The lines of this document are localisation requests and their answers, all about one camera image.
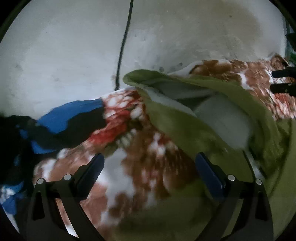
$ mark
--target pile of clothes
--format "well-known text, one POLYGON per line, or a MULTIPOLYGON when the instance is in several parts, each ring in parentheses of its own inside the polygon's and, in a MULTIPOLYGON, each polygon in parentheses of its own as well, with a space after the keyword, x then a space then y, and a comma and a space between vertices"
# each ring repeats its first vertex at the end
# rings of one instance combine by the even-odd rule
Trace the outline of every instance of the pile of clothes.
MULTIPOLYGON (((286 64, 275 55, 199 61, 170 75, 136 70, 124 77, 132 87, 99 99, 62 105, 38 120, 1 118, 0 202, 25 234, 36 181, 60 180, 102 153, 105 167, 80 205, 106 240, 194 240, 217 207, 195 155, 204 152, 226 174, 251 182, 244 154, 250 152, 264 177, 277 237, 296 212, 295 99, 269 90, 294 81, 271 76, 286 64), (235 127, 220 106, 209 111, 209 103, 225 104, 245 122, 235 127), (231 138, 232 127, 243 132, 241 140, 231 138)), ((61 200, 57 205, 76 235, 61 200)))

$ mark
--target green garment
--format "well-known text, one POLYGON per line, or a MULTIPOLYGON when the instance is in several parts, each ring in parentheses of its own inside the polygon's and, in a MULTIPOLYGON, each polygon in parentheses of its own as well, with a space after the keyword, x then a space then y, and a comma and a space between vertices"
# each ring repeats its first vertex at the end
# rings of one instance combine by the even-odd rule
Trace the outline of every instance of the green garment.
MULTIPOLYGON (((241 181, 252 182, 252 173, 242 150, 229 147, 204 122, 176 108, 157 103, 147 89, 160 83, 184 83, 224 94, 253 122, 249 148, 264 173, 264 186, 270 201, 274 237, 281 234, 296 212, 296 122, 274 121, 270 111, 236 82, 212 77, 170 77, 156 71, 136 70, 124 77, 143 97, 152 124, 169 136, 193 160, 204 152, 213 164, 241 181)), ((208 198, 201 180, 176 191, 156 207, 125 218, 115 232, 115 240, 195 240, 214 213, 216 205, 208 198)))

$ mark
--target green object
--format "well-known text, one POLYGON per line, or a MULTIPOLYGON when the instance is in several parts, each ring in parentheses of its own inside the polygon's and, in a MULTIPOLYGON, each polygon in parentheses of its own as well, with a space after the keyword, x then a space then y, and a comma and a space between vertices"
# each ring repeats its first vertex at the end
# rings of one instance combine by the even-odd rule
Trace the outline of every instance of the green object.
MULTIPOLYGON (((267 178, 264 186, 271 205, 274 236, 284 230, 296 212, 296 123, 276 122, 270 111, 235 82, 212 77, 171 77, 156 71, 136 70, 124 77, 143 97, 152 124, 169 136, 193 160, 204 152, 213 164, 241 181, 252 182, 251 170, 242 150, 229 147, 206 123, 178 108, 158 103, 148 93, 162 84, 179 83, 192 89, 208 88, 222 93, 241 108, 253 122, 249 148, 267 178)), ((176 191, 156 207, 125 218, 115 240, 194 240, 211 218, 216 205, 207 197, 200 180, 176 191)))

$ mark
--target black cable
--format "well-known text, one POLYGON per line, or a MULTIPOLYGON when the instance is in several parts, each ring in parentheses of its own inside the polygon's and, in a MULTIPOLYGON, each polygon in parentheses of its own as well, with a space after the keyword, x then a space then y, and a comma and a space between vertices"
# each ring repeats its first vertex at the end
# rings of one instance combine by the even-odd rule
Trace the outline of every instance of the black cable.
POLYGON ((117 65, 117 72, 116 72, 116 77, 115 77, 115 90, 119 90, 119 72, 120 72, 120 67, 121 67, 121 61, 122 61, 122 55, 123 55, 123 50, 124 50, 124 45, 126 43, 126 38, 128 35, 128 29, 131 23, 131 13, 133 11, 133 0, 130 2, 130 8, 128 11, 128 21, 126 22, 126 30, 123 35, 121 47, 120 47, 120 53, 119 53, 119 59, 118 59, 118 65, 117 65))

